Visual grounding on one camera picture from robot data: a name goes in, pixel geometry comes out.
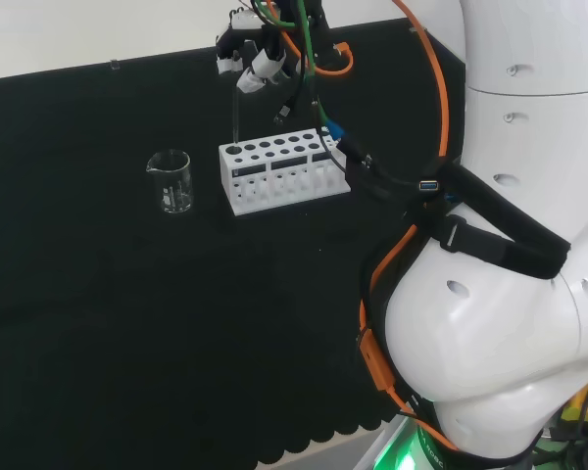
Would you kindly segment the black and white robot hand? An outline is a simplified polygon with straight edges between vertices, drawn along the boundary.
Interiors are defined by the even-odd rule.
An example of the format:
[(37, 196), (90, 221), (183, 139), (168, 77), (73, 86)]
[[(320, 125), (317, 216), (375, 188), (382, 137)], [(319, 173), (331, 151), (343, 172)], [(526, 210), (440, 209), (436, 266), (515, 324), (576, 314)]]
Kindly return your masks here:
[(235, 88), (242, 94), (275, 83), (286, 59), (279, 28), (244, 7), (229, 11), (228, 24), (216, 39), (216, 54), (218, 73), (238, 73)]

